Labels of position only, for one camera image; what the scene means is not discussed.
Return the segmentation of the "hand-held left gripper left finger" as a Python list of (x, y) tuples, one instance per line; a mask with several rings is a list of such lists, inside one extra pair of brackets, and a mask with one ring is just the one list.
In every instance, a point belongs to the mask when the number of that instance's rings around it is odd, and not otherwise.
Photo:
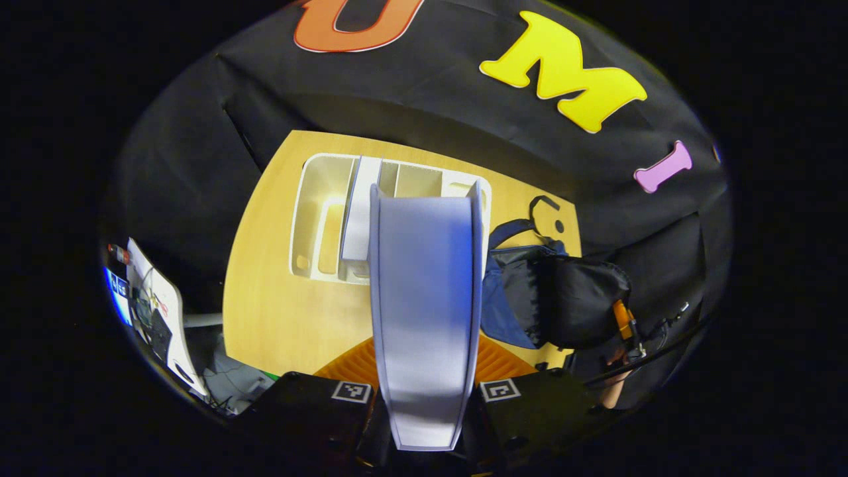
[(286, 372), (235, 419), (235, 429), (308, 468), (349, 468), (372, 416), (378, 371), (366, 339), (316, 374)]

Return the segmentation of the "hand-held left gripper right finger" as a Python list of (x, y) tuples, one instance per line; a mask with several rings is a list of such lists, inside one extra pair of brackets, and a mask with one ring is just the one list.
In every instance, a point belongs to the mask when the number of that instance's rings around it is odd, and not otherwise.
[(462, 428), (471, 468), (536, 467), (600, 430), (600, 403), (561, 368), (537, 370), (480, 336)]

